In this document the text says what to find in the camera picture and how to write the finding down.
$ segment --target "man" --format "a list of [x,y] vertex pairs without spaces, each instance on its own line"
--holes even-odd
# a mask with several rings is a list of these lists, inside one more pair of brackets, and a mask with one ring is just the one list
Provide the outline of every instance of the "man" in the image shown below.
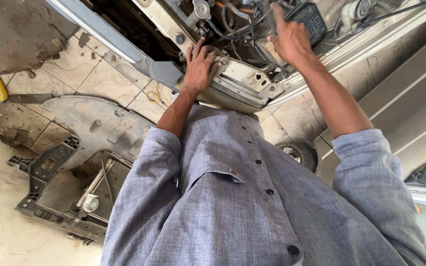
[[266,142],[253,118],[194,105],[220,66],[201,39],[116,200],[102,265],[426,265],[399,160],[311,51],[303,24],[271,6],[269,39],[335,138],[333,188]]

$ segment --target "orange wire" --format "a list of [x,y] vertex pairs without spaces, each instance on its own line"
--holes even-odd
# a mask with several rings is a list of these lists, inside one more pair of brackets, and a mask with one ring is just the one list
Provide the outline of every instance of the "orange wire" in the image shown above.
[[[222,3],[220,3],[220,2],[218,2],[218,1],[216,1],[215,0],[215,2],[214,2],[217,6],[219,6],[220,8],[223,8],[224,7],[224,5],[222,4]],[[251,13],[251,14],[254,14],[254,9],[239,9],[241,12],[244,12],[244,13]]]

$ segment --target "gray linen shirt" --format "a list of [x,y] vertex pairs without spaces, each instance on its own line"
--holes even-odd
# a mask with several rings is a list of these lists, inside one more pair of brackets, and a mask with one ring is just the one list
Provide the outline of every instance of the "gray linen shirt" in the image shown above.
[[333,144],[331,188],[253,118],[194,105],[181,141],[149,130],[101,264],[426,265],[417,209],[381,131]]

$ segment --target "wheel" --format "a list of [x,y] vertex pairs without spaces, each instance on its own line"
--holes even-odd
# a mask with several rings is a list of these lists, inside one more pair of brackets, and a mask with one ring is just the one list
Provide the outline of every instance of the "wheel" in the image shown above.
[[317,153],[299,142],[282,142],[276,145],[277,148],[283,150],[290,155],[299,164],[310,169],[313,173],[317,170]]

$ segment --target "shirt pocket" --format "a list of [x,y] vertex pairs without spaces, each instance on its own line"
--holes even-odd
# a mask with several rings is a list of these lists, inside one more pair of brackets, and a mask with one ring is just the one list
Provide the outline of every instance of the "shirt pocket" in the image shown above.
[[190,161],[190,167],[186,173],[185,180],[188,180],[186,191],[205,173],[215,172],[227,175],[231,182],[244,184],[246,179],[242,175],[242,167],[239,163],[240,156],[236,149],[221,146],[213,143],[200,144]]

